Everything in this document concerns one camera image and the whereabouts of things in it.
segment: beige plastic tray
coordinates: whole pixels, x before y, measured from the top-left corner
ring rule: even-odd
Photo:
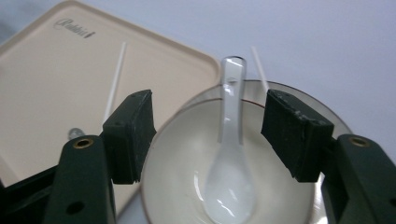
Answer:
[[[158,130],[219,82],[212,57],[75,1],[65,1],[0,47],[0,176],[6,186],[56,165],[68,131],[102,131],[114,106],[151,89]],[[138,185],[115,186],[118,211]]]

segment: white wooden stick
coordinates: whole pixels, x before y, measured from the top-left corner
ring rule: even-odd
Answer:
[[[106,106],[106,111],[105,111],[105,116],[103,118],[103,122],[105,122],[108,119],[108,117],[110,116],[110,113],[111,113],[111,109],[113,108],[114,99],[116,98],[115,97],[116,90],[117,90],[117,86],[118,86],[119,79],[120,79],[123,58],[124,58],[127,46],[128,45],[126,42],[122,42],[119,61],[117,63],[116,72],[114,73],[113,83],[112,83],[111,89],[110,89],[110,94],[108,95],[107,106]]]
[[[270,89],[267,82],[267,77],[265,76],[264,70],[262,69],[262,62],[260,61],[259,53],[256,50],[256,47],[251,46],[251,52],[253,53],[254,62],[256,63],[257,70],[259,71],[259,75],[262,78],[262,88],[265,93]]]

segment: brass screw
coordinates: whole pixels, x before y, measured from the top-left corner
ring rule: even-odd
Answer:
[[[73,144],[73,147],[76,149],[83,149],[89,147],[93,144],[93,140],[91,138],[81,138]]]
[[[369,147],[370,143],[364,138],[360,137],[350,137],[349,142],[357,147]]]

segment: printed logo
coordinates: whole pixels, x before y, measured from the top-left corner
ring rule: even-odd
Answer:
[[[77,23],[74,23],[72,19],[61,19],[59,21],[56,21],[53,24],[53,28],[55,30],[66,29],[84,38],[88,38],[96,34],[96,32],[89,31],[87,28],[78,25]]]

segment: white ceramic spoon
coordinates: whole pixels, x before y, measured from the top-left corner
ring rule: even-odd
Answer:
[[[248,220],[255,205],[255,190],[242,146],[241,94],[246,73],[245,60],[223,60],[222,128],[219,154],[205,183],[204,203],[216,223],[240,224]]]

